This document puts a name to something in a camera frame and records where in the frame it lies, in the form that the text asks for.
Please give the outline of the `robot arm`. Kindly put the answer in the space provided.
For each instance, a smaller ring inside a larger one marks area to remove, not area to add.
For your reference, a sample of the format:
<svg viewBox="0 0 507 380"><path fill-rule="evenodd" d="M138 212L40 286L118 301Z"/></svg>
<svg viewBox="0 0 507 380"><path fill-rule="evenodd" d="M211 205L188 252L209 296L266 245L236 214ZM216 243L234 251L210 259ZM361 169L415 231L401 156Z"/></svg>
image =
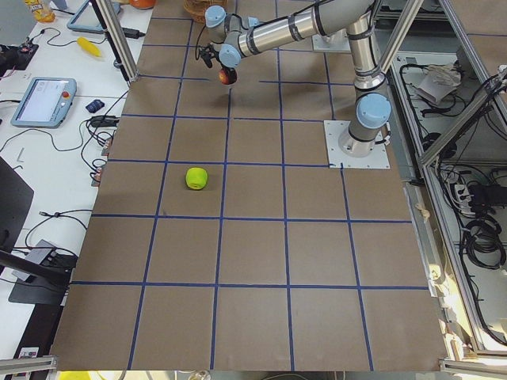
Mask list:
<svg viewBox="0 0 507 380"><path fill-rule="evenodd" d="M207 67L220 64L219 79L230 85L237 80L239 63L247 57L345 30L355 72L356 111L339 146L350 157L365 158L391 114L391 103L381 90L385 74L373 47L373 8L372 1L316 1L289 15L260 22L228 13L222 6L210 6L204 19L211 43L200 48L197 56Z"/></svg>

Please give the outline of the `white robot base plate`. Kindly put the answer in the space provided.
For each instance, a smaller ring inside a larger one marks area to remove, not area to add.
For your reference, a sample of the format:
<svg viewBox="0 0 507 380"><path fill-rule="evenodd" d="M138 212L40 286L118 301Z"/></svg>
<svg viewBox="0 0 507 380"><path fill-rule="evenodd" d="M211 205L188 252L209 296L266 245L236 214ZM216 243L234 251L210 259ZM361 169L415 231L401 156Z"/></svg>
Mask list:
<svg viewBox="0 0 507 380"><path fill-rule="evenodd" d="M328 166L331 169L390 169L386 139L379 131L375 140L359 142L349 134L348 120L325 120Z"/></svg>

